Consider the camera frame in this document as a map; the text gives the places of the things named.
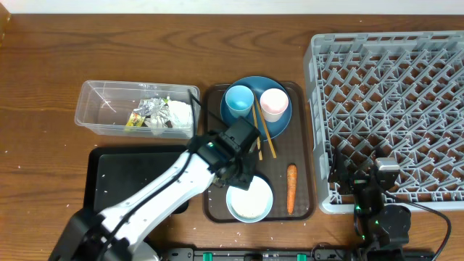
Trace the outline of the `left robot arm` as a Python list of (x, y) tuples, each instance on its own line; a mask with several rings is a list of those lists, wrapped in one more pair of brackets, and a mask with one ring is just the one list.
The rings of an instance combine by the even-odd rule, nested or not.
[(69, 220), (50, 260), (133, 260), (144, 238), (190, 198), (216, 180), (249, 188), (258, 130), (196, 136), (160, 177), (134, 195), (95, 213), (81, 209)]

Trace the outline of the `foil snack wrapper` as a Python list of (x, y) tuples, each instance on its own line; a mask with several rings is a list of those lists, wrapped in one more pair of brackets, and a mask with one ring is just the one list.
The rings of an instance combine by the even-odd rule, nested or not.
[(166, 128), (171, 128), (168, 99), (142, 99), (125, 125), (124, 131), (131, 132), (137, 128), (148, 128), (154, 135), (162, 134)]

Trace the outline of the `light blue bowl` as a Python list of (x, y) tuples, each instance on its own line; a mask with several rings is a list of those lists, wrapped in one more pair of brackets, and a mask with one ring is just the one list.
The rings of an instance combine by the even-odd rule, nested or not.
[(268, 182), (255, 176), (248, 190), (230, 186), (226, 193), (229, 212), (243, 223), (256, 223), (264, 219), (273, 206), (273, 191)]

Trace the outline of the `white tissue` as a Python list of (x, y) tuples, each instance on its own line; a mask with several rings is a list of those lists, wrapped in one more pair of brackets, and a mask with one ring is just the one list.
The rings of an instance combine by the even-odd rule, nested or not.
[(190, 128), (193, 125), (192, 109), (189, 104), (169, 100), (167, 107), (169, 111), (168, 120), (173, 128)]

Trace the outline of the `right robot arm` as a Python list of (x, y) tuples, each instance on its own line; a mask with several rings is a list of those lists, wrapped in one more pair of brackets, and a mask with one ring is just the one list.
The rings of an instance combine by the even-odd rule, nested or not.
[(382, 150), (370, 169), (351, 172), (344, 163), (342, 153), (333, 151), (333, 165), (329, 182), (340, 185), (340, 194), (354, 197), (354, 224), (363, 243), (344, 259), (350, 260), (403, 260), (402, 246), (409, 242), (411, 212), (398, 204), (386, 205), (384, 193), (391, 189), (400, 167)]

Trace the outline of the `orange carrot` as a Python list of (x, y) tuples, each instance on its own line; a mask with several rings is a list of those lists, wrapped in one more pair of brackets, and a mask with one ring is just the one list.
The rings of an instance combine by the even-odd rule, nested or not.
[(294, 212), (294, 205), (297, 191), (297, 166), (291, 164), (287, 167), (286, 171), (287, 180), (287, 212), (292, 215)]

